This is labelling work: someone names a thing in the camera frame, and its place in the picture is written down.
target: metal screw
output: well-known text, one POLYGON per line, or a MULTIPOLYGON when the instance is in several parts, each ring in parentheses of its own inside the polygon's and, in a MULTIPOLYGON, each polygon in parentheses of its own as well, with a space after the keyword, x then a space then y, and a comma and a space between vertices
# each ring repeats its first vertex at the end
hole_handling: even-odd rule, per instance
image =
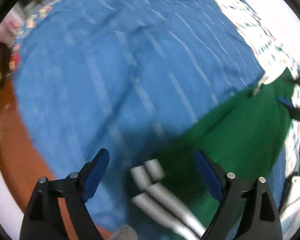
POLYGON ((76 171, 71 172, 71 173, 70 173, 70 178, 71 178, 71 179, 74 179, 74 178, 78 177, 78 175, 79 175, 79 174, 78 174, 76 171))
POLYGON ((228 177, 229 179, 234 179, 234 178, 235 178, 235 174, 234 174, 233 172, 228 172, 228 173, 227 173, 227 177, 228 177))
POLYGON ((261 183, 265 183, 265 182, 266 182, 266 179, 265 179, 264 177, 259 177, 259 181, 260 181, 261 183))
POLYGON ((46 177, 41 177, 41 178, 39 179, 39 183, 45 183, 46 180, 47 180, 46 177))

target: blue fabric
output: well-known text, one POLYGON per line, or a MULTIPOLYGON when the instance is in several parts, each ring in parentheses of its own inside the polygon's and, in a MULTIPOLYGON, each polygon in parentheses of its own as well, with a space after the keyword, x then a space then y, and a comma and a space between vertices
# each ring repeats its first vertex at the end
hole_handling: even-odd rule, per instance
POLYGON ((57 178, 110 153, 86 204, 110 231, 139 219, 124 172, 263 74, 212 0, 61 0, 17 42, 20 115, 57 178))
POLYGON ((276 163, 273 166, 272 172, 267 178, 267 183, 274 198, 275 205, 279 208, 284 182, 285 182, 285 170, 286 170, 286 153, 284 147, 281 149, 276 163))

